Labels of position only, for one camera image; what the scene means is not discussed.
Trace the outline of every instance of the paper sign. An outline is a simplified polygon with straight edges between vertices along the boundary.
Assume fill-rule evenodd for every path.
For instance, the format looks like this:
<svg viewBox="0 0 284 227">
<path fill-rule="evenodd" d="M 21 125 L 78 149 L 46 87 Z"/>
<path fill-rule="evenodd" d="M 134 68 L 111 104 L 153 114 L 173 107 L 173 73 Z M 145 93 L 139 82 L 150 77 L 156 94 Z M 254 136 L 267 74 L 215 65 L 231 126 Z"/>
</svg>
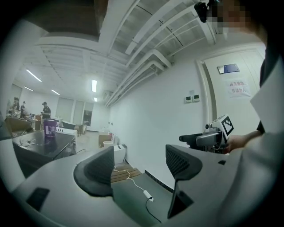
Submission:
<svg viewBox="0 0 284 227">
<path fill-rule="evenodd" d="M 245 78 L 225 80 L 229 98 L 251 97 L 248 81 Z"/>
</svg>

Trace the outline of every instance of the wire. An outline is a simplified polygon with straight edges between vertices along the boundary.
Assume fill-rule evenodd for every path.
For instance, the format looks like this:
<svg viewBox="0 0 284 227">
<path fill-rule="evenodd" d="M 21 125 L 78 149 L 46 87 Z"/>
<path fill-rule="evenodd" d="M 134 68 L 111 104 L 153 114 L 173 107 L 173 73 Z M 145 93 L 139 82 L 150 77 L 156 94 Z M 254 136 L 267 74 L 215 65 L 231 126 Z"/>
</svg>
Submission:
<svg viewBox="0 0 284 227">
<path fill-rule="evenodd" d="M 144 8 L 142 8 L 141 6 L 138 6 L 139 8 L 141 8 L 141 9 L 143 9 L 143 10 L 145 10 L 147 13 L 149 13 L 149 14 L 151 14 L 151 15 L 153 15 L 152 13 L 150 13 L 148 10 L 146 10 L 146 9 L 144 9 Z M 172 32 L 172 30 L 170 30 L 168 27 L 166 27 L 173 35 L 175 35 L 173 32 Z M 178 37 L 176 37 L 176 39 L 179 41 L 179 43 L 183 46 L 183 44 L 181 43 L 181 41 L 178 39 Z"/>
<path fill-rule="evenodd" d="M 78 154 L 79 152 L 83 151 L 83 150 L 87 151 L 86 149 L 82 149 L 82 150 L 78 151 L 77 154 Z"/>
<path fill-rule="evenodd" d="M 130 172 L 128 172 L 128 174 L 129 174 L 129 176 L 128 176 L 128 178 L 126 178 L 126 180 L 132 180 L 136 187 L 140 188 L 142 191 L 145 191 L 143 188 L 141 188 L 141 187 L 137 186 L 137 184 L 135 183 L 135 181 L 134 181 L 133 179 L 130 179 L 130 178 L 129 178 L 129 177 L 130 177 Z"/>
<path fill-rule="evenodd" d="M 151 213 L 150 213 L 150 211 L 148 210 L 147 202 L 148 202 L 151 198 L 147 199 L 146 204 L 145 204 L 146 209 L 147 209 L 147 211 L 148 211 L 148 213 L 149 213 L 149 214 L 151 214 Z M 154 215 L 152 215 L 152 217 L 154 217 L 156 220 L 158 220 L 158 221 L 159 221 L 159 223 L 161 223 L 161 221 L 160 221 L 158 218 L 156 218 Z"/>
</svg>

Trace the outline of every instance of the white cable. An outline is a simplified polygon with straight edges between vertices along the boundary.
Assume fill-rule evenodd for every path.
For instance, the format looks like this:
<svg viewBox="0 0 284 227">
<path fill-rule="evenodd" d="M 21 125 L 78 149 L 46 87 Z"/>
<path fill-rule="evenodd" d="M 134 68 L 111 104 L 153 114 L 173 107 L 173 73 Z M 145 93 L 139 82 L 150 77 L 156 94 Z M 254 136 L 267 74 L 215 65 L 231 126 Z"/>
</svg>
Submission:
<svg viewBox="0 0 284 227">
<path fill-rule="evenodd" d="M 128 178 L 126 178 L 126 180 L 132 180 L 136 187 L 140 188 L 142 191 L 145 191 L 143 188 L 137 186 L 136 183 L 135 183 L 135 181 L 134 181 L 133 179 L 130 179 L 130 178 L 129 178 L 129 177 L 130 177 L 130 172 L 128 172 L 128 173 L 129 173 L 129 176 L 128 176 Z"/>
</svg>

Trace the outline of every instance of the door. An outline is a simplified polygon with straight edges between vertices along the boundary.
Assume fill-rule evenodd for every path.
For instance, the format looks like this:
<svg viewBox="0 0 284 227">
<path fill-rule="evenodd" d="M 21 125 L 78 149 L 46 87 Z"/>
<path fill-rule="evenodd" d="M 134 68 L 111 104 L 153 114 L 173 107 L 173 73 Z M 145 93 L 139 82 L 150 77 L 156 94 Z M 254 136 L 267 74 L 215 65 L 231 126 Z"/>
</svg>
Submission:
<svg viewBox="0 0 284 227">
<path fill-rule="evenodd" d="M 217 117 L 228 114 L 232 120 L 232 134 L 243 135 L 255 131 L 259 117 L 250 99 L 259 90 L 261 55 L 255 51 L 225 54 L 204 61 L 208 69 L 216 100 Z M 221 74 L 219 66 L 235 64 L 235 72 Z"/>
</svg>

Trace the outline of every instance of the ceiling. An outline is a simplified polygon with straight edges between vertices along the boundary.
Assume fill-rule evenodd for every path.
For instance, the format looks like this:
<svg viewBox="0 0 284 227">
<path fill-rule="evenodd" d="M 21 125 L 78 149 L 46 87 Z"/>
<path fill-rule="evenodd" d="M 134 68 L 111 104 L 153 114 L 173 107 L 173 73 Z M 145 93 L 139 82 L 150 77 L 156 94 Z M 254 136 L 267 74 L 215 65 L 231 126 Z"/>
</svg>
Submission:
<svg viewBox="0 0 284 227">
<path fill-rule="evenodd" d="M 45 29 L 47 35 L 40 38 L 24 58 L 16 76 L 17 84 L 46 94 L 53 94 L 51 89 L 54 89 L 65 98 L 92 102 L 93 97 L 97 97 L 98 102 L 105 102 L 104 91 L 114 92 L 149 50 L 156 49 L 171 61 L 171 56 L 177 51 L 207 38 L 206 31 L 195 20 L 197 15 L 194 11 L 178 17 L 151 38 L 164 23 L 194 4 L 192 0 L 177 0 L 179 4 L 154 21 L 131 53 L 127 53 L 134 37 L 147 21 L 173 0 L 130 0 L 120 3 L 109 0 L 99 31 L 96 15 L 90 10 L 94 4 L 87 0 L 84 2 L 76 7 L 69 4 L 66 9 L 72 12 L 72 18 L 67 13 L 59 16 L 64 7 L 52 14 L 45 9 L 45 14 L 29 15 L 27 19 Z M 145 64 L 150 60 L 159 61 L 152 56 Z M 26 69 L 41 78 L 42 82 L 33 78 Z M 156 67 L 152 66 L 139 78 L 154 70 Z M 91 91 L 91 79 L 98 81 L 96 93 Z"/>
</svg>

